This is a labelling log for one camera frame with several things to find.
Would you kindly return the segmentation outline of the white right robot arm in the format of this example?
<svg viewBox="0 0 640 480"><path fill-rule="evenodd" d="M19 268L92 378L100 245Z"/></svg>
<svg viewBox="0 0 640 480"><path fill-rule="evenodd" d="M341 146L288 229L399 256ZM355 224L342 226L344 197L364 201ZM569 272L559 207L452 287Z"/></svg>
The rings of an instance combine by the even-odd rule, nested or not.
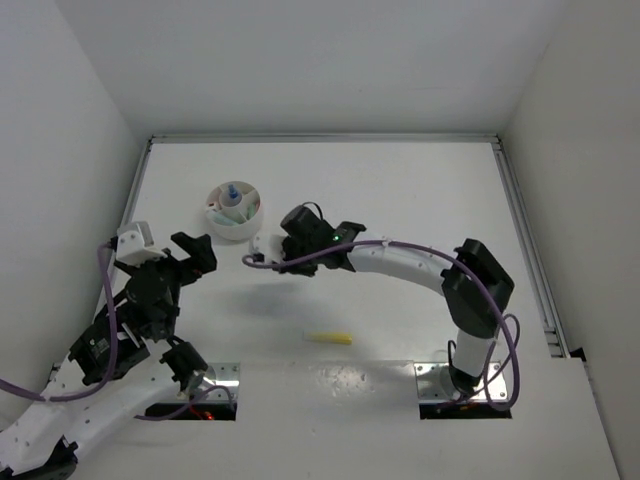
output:
<svg viewBox="0 0 640 480"><path fill-rule="evenodd" d="M283 260L294 261L286 273L312 277L320 265L332 270L384 274L426 287L444 296L458 328L449 374L456 390L469 396L486 371L489 348L515 284L488 248L466 239L447 260L430 251L405 246L369 232L359 223L331 226L304 205L281 221L286 232Z"/></svg>

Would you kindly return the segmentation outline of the white round divided organizer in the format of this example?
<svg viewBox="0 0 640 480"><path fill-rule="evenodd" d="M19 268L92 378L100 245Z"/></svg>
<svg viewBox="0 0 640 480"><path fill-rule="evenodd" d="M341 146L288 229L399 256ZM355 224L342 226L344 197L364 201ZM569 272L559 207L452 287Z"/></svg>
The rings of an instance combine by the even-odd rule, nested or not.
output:
<svg viewBox="0 0 640 480"><path fill-rule="evenodd" d="M222 188L229 183L234 184L242 192L243 197L242 201L237 206L224 208L220 205L219 197ZM255 201L260 202L259 210L253 218L247 219L246 212L248 206ZM235 220L239 223L239 225L235 227L229 227L211 222L208 216L210 212L213 212L215 210L210 210L207 208L207 206L213 202L218 202L220 205L220 209L217 212L220 212L228 218ZM225 240L242 242L253 238L261 229L264 217L264 203L259 191L252 184L243 181L230 181L218 185L209 193L205 201L204 215L216 235Z"/></svg>

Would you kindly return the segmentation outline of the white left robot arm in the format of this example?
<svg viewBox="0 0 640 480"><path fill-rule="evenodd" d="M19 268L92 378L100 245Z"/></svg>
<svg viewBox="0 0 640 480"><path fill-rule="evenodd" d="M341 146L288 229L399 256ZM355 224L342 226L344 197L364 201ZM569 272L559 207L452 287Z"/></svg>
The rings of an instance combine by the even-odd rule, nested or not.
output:
<svg viewBox="0 0 640 480"><path fill-rule="evenodd" d="M104 306L39 392L1 388L30 406L1 432L4 479L67 479L129 420L170 395L191 398L208 365L175 334L180 294L217 268L211 238L171 236L186 256L159 249L138 226L99 246Z"/></svg>

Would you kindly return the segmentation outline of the yellow highlighter marker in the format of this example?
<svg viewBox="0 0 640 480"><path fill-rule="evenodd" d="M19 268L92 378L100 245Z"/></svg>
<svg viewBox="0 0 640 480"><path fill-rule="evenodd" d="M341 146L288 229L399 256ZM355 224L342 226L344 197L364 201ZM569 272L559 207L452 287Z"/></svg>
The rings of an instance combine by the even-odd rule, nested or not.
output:
<svg viewBox="0 0 640 480"><path fill-rule="evenodd" d="M322 343L322 344L334 344L334 345L351 345L353 343L353 337L349 333L344 332L304 332L303 339L305 341Z"/></svg>

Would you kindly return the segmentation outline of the green highlighter marker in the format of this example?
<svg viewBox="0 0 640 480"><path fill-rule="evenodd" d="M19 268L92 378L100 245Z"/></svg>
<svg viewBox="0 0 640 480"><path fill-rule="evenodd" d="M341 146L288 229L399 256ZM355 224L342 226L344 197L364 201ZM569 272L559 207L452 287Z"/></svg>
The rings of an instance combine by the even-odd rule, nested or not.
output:
<svg viewBox="0 0 640 480"><path fill-rule="evenodd" d="M224 214L217 211L210 212L208 218L211 222L223 226L235 227L239 225L239 223L235 220L228 218Z"/></svg>

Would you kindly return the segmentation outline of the clear blue-capped glue bottle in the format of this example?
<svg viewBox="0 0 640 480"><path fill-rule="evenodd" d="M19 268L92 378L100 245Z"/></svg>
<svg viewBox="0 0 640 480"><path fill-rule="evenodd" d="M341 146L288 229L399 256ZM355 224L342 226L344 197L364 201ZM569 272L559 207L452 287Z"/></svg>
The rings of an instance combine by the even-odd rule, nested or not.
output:
<svg viewBox="0 0 640 480"><path fill-rule="evenodd" d="M227 184L221 190L220 205L224 208L237 206L242 201L242 192L232 183Z"/></svg>

